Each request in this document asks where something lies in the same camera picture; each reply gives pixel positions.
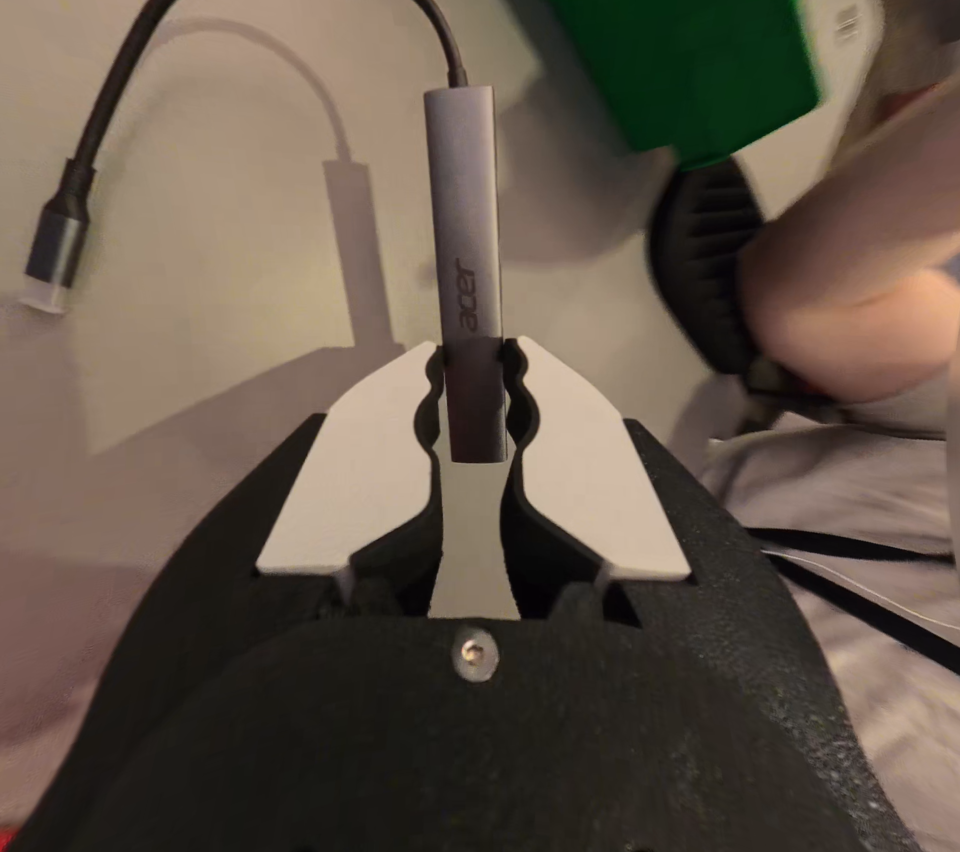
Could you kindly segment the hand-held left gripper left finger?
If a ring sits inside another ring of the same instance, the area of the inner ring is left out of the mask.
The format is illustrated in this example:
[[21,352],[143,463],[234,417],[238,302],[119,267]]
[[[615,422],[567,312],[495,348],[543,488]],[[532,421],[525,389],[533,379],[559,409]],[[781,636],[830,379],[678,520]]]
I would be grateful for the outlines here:
[[343,600],[384,582],[425,617],[443,557],[441,348],[426,341],[346,391],[325,415],[256,560],[264,576],[331,579]]

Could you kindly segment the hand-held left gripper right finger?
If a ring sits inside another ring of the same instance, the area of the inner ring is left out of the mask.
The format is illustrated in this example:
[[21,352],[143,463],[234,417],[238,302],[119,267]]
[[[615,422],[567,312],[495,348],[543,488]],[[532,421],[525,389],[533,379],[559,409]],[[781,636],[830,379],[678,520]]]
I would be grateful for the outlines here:
[[499,531],[522,619],[546,619],[571,585],[617,609],[626,583],[691,582],[690,561],[625,419],[528,336],[505,341],[514,451]]

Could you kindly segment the grey usb hub with cable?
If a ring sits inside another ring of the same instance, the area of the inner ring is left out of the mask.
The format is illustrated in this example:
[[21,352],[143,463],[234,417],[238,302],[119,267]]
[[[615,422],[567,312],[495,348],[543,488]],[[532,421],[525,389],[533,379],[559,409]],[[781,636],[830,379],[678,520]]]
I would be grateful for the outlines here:
[[[90,225],[94,163],[123,94],[163,18],[179,0],[147,0],[126,33],[74,155],[43,206],[24,269],[27,303],[62,309]],[[507,458],[495,95],[469,83],[435,0],[410,0],[434,30],[447,86],[424,94],[443,379],[453,462]]]

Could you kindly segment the person's right forearm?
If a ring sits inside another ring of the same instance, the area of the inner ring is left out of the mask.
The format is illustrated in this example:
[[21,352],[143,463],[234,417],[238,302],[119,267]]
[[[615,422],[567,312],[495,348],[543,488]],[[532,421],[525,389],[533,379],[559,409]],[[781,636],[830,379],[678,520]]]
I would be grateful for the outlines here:
[[958,76],[912,102],[743,250],[761,354],[843,404],[936,378],[956,348]]

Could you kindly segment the person's grey clothing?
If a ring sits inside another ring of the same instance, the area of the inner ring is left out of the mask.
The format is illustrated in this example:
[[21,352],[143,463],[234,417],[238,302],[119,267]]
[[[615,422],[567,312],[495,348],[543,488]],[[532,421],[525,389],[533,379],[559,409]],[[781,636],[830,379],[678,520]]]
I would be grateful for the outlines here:
[[[747,529],[830,534],[945,562],[812,556],[841,586],[958,641],[958,573],[945,443],[785,416],[775,430],[712,443],[698,475]],[[798,586],[794,596],[863,750],[923,850],[958,850],[958,675]]]

